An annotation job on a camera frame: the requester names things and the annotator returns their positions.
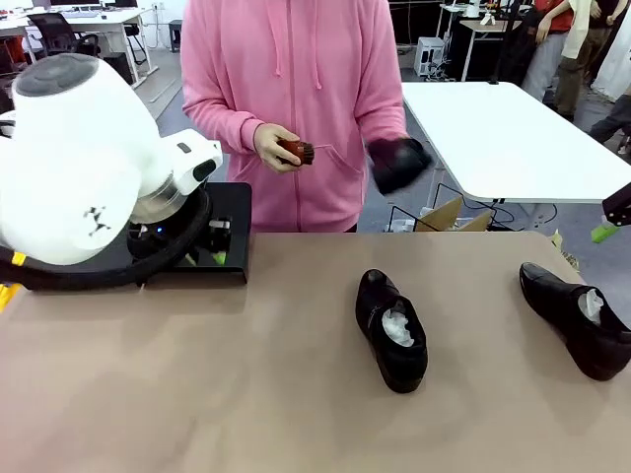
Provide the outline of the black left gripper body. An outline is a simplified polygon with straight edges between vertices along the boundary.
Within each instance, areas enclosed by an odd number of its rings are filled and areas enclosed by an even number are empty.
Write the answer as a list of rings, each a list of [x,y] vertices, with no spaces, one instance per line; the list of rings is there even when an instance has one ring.
[[[208,198],[208,217],[206,225],[195,238],[191,247],[198,250],[198,262],[201,261],[202,252],[208,251],[209,229],[227,228],[231,230],[232,219],[230,217],[212,216],[212,199]],[[184,232],[192,228],[193,219],[197,216],[199,206],[189,196],[182,207],[167,219],[153,224],[131,224],[127,232],[127,248],[134,260],[144,259],[158,251],[173,245],[184,236]]]

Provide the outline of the person's right hand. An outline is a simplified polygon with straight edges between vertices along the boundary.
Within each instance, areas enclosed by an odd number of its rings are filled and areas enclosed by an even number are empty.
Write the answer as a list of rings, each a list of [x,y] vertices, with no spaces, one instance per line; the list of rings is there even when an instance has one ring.
[[[300,137],[274,123],[258,125],[253,135],[254,148],[268,167],[279,173],[295,171],[302,164],[301,160],[281,147],[278,144],[281,140],[294,142]]]

